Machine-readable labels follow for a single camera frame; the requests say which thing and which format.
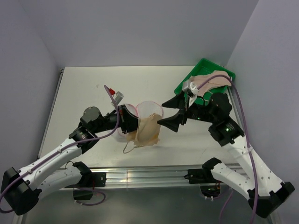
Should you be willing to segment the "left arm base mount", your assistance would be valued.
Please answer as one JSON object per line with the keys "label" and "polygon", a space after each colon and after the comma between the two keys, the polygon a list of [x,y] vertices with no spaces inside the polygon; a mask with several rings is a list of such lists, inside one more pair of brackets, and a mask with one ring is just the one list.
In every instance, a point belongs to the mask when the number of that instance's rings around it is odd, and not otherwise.
{"label": "left arm base mount", "polygon": [[[81,203],[85,206],[92,206],[96,204],[101,204],[104,202],[106,195],[97,187],[105,187],[107,179],[107,174],[105,172],[91,172],[89,174],[83,175],[83,180],[80,180],[78,184],[75,184],[73,190],[73,199],[77,203]],[[86,203],[96,194],[100,194],[102,199],[98,203]]]}

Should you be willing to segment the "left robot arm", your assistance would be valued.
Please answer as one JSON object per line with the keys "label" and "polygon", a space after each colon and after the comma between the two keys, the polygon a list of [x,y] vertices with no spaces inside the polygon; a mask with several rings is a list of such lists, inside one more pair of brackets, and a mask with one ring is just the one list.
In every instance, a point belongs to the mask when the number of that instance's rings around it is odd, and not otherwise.
{"label": "left robot arm", "polygon": [[57,170],[91,149],[100,140],[97,133],[113,133],[117,128],[130,133],[137,130],[138,120],[125,105],[117,106],[106,116],[97,107],[88,107],[78,127],[57,148],[25,167],[5,171],[0,197],[8,202],[12,212],[20,216],[56,190],[73,185],[87,186],[93,175],[84,163],[76,162],[61,172]]}

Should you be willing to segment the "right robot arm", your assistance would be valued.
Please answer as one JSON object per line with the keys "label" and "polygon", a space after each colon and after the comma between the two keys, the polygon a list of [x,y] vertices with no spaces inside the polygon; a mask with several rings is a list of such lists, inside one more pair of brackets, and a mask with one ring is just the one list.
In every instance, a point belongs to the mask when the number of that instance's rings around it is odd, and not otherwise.
{"label": "right robot arm", "polygon": [[192,183],[222,182],[243,195],[252,210],[262,218],[267,218],[295,190],[290,182],[277,177],[250,147],[240,126],[230,117],[232,105],[225,93],[215,93],[205,105],[189,105],[181,92],[162,103],[162,107],[178,109],[158,124],[177,132],[188,119],[211,123],[208,131],[219,145],[227,150],[242,167],[246,176],[227,167],[221,160],[211,158],[200,169],[189,169],[185,179]]}

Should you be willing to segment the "pink bra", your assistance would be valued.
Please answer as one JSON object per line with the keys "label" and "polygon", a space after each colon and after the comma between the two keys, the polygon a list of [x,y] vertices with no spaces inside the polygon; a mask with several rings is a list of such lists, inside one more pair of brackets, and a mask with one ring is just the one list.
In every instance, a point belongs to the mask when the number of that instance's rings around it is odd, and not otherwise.
{"label": "pink bra", "polygon": [[[208,75],[191,76],[189,80],[191,82],[194,82],[196,86],[200,86],[204,81],[208,80],[211,77],[214,77],[215,75],[224,75],[225,77],[230,79],[230,76],[228,75],[227,72],[216,70]],[[223,86],[231,86],[231,83],[224,77],[215,77],[210,81],[208,81],[207,84],[205,84],[203,87],[200,88],[198,92],[198,96],[203,97],[204,94],[210,91],[211,89],[215,89]]]}

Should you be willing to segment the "beige bra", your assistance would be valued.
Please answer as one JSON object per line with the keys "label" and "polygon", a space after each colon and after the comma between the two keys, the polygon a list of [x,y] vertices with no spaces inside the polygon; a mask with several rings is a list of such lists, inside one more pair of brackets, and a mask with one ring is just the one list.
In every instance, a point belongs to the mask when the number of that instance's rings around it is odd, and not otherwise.
{"label": "beige bra", "polygon": [[[138,120],[136,131],[127,134],[127,144],[122,153],[127,154],[135,148],[153,146],[159,142],[159,134],[161,125],[157,122],[162,119],[162,116],[157,113],[151,114],[149,117]],[[129,142],[133,142],[134,146],[129,151],[125,151]]]}

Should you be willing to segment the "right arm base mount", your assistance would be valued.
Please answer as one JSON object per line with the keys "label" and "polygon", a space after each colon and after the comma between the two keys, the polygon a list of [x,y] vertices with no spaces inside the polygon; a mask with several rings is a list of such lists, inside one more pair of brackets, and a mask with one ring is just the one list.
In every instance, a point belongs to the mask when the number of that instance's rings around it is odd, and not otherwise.
{"label": "right arm base mount", "polygon": [[215,200],[221,198],[228,193],[229,188],[221,188],[221,181],[213,178],[209,171],[205,168],[188,169],[184,175],[189,184],[198,184],[200,193],[205,200]]}

